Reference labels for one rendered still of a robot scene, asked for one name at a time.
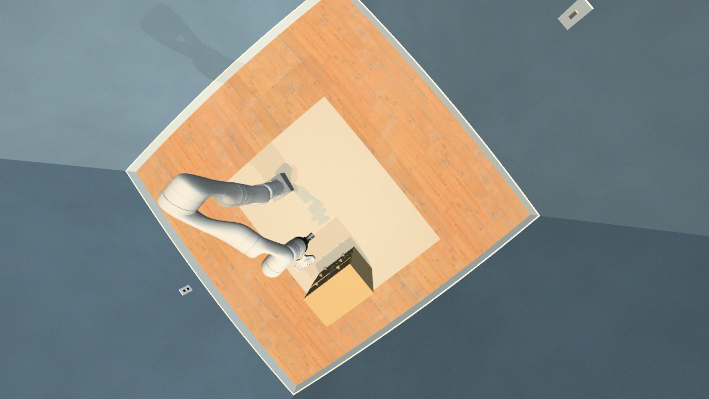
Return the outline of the brown chest of drawers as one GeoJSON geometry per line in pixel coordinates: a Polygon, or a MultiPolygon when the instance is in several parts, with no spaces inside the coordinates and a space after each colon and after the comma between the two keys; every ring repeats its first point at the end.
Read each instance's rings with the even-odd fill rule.
{"type": "Polygon", "coordinates": [[[353,247],[350,263],[304,297],[326,327],[374,294],[372,268],[353,247]]]}

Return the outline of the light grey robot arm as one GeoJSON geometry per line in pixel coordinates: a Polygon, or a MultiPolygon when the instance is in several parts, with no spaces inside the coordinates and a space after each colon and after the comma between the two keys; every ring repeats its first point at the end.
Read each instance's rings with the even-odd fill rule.
{"type": "Polygon", "coordinates": [[[277,179],[258,185],[181,173],[170,181],[157,202],[167,214],[229,243],[250,258],[268,253],[261,270],[264,275],[275,278],[305,252],[306,246],[301,238],[293,238],[283,245],[262,237],[244,224],[211,219],[198,212],[198,208],[212,196],[221,206],[238,207],[266,204],[284,192],[284,185],[277,179]]]}

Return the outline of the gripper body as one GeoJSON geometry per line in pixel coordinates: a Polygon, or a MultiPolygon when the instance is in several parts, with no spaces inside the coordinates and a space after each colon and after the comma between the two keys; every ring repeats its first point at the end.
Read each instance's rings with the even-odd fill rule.
{"type": "Polygon", "coordinates": [[[301,238],[301,240],[303,240],[303,242],[305,243],[305,246],[306,246],[306,250],[305,250],[305,252],[306,252],[307,249],[308,249],[308,242],[309,242],[310,239],[308,240],[308,239],[307,239],[308,237],[305,237],[305,238],[303,238],[303,237],[295,237],[295,238],[301,238]]]}

